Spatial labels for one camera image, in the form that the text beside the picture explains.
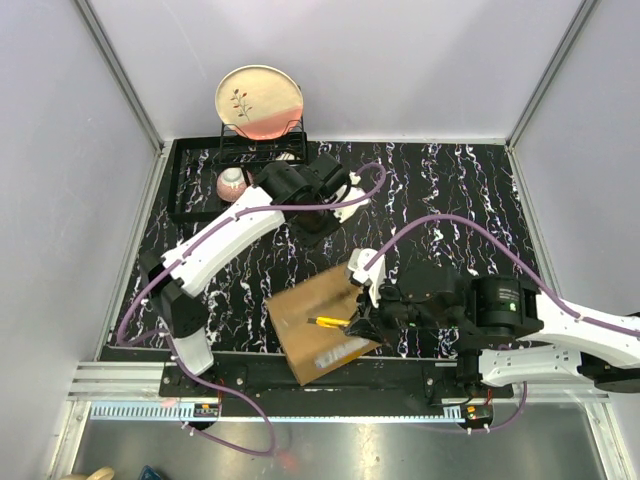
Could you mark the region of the yellow utility knife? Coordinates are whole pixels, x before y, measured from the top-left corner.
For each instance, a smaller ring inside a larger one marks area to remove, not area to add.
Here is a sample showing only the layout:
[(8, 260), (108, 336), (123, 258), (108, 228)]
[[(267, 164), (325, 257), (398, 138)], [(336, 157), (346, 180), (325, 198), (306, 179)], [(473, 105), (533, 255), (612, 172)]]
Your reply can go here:
[(323, 328), (332, 328), (332, 329), (346, 329), (351, 321), (344, 319), (337, 319), (326, 316), (317, 316), (311, 317), (308, 319), (310, 324), (314, 324)]

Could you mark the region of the brown cardboard express box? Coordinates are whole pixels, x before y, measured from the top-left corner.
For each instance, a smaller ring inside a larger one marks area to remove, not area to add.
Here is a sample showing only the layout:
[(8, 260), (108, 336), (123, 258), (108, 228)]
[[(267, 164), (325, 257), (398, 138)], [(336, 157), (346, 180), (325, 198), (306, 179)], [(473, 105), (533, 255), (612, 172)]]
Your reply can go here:
[(340, 264), (266, 301), (280, 346), (301, 386), (379, 347), (374, 341), (316, 322), (348, 321), (356, 312), (359, 294), (360, 289), (346, 276), (346, 265)]

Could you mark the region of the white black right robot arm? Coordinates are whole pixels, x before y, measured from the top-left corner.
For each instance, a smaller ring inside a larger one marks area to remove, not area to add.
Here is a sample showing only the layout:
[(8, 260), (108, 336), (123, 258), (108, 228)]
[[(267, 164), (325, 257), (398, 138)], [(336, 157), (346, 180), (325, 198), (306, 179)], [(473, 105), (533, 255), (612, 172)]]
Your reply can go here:
[(454, 384), (466, 396), (521, 382), (586, 379), (603, 391), (639, 390), (639, 319), (566, 303), (524, 280), (464, 279), (420, 266), (396, 282), (379, 265), (347, 268), (362, 288), (344, 331), (378, 343), (403, 330), (454, 328)]

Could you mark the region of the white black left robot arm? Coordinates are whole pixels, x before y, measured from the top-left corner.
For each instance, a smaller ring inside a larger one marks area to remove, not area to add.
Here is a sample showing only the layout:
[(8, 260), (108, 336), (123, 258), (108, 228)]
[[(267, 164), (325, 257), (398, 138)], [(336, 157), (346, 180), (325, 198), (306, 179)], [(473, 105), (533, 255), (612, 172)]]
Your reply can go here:
[(341, 224), (339, 211), (278, 209), (241, 215), (271, 205), (329, 205), (355, 191), (352, 173), (323, 153), (308, 165), (284, 160), (267, 164), (229, 208), (184, 243), (156, 256), (145, 253), (141, 274), (152, 284), (146, 297), (164, 320), (176, 355), (185, 368), (181, 384), (196, 396), (215, 386), (213, 353), (206, 339), (209, 311), (198, 296), (215, 275), (250, 244), (288, 224), (301, 241), (313, 246)]

